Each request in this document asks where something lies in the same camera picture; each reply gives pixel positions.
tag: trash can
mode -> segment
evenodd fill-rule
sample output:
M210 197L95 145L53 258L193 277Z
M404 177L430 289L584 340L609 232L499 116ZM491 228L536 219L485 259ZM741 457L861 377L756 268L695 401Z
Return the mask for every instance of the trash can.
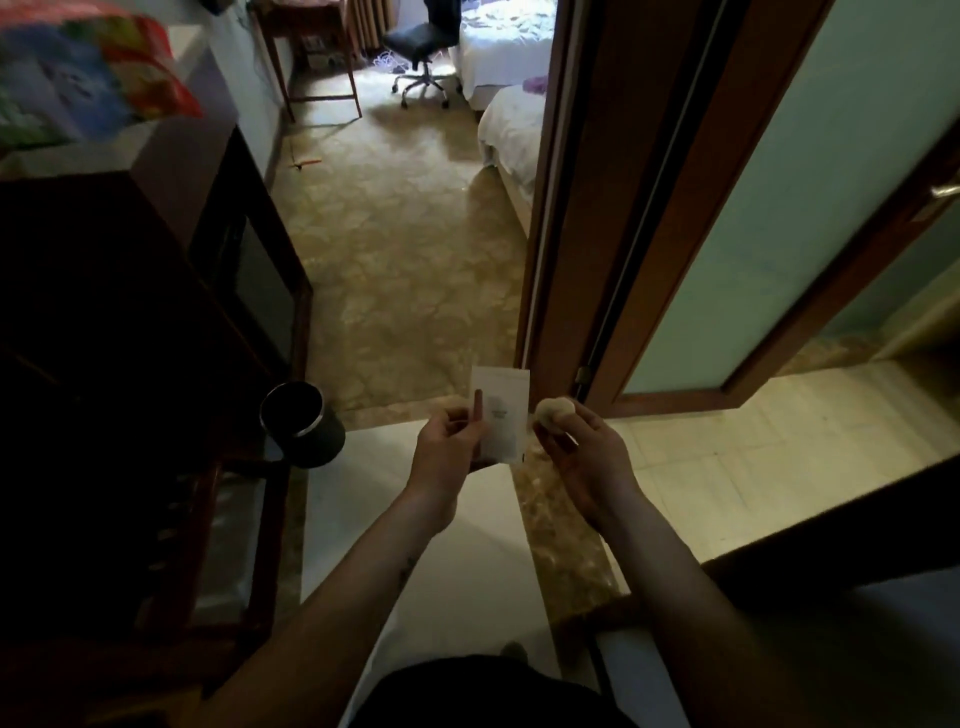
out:
M260 403L260 424L298 468L319 468L337 456L347 437L323 393L307 381L274 387Z

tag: white bedsheet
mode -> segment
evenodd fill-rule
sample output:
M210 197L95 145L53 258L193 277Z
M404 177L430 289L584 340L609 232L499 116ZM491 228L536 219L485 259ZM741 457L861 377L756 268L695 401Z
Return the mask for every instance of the white bedsheet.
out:
M545 76L556 20L555 0L500 0L464 11L453 59L467 100L479 85Z
M533 200L537 179L545 103L545 96L527 93L518 85L508 86L493 97L477 128L484 164L493 164L492 150L496 149L500 164L516 180L527 202Z

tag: door hinge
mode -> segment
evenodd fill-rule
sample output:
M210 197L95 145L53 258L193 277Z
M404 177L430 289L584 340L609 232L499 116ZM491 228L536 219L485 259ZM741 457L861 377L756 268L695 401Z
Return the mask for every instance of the door hinge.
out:
M593 381L593 372L590 367L581 367L577 370L577 376L573 378L574 384L590 384Z

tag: bed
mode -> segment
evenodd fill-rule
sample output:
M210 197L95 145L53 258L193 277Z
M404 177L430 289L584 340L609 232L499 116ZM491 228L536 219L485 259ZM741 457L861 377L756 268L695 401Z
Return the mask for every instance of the bed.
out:
M472 109L485 109L504 86L547 74L556 20L556 0L496 0L463 11L450 55Z
M545 102L545 96L527 93L522 86L507 86L496 94L477 128L484 165L500 173L528 235Z

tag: wooden desk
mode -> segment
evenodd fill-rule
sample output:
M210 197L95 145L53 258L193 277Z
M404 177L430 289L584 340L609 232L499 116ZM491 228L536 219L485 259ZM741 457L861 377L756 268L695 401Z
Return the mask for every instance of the wooden desk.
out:
M363 118L360 109L360 99L357 98L357 84L353 80L353 59L348 21L348 0L273 0L261 7L259 3L252 4L260 32L267 45L270 63L274 66L276 82L280 84L280 93L283 94L283 103L286 104L290 121L297 123L292 103L306 101L343 101L353 99L357 107L357 115ZM280 67L280 57L276 52L276 39L279 37L300 38L304 36L320 36L330 40L333 47L344 55L347 63L347 74L350 77L351 94L330 94L326 96L290 96L287 84L283 81L283 69Z

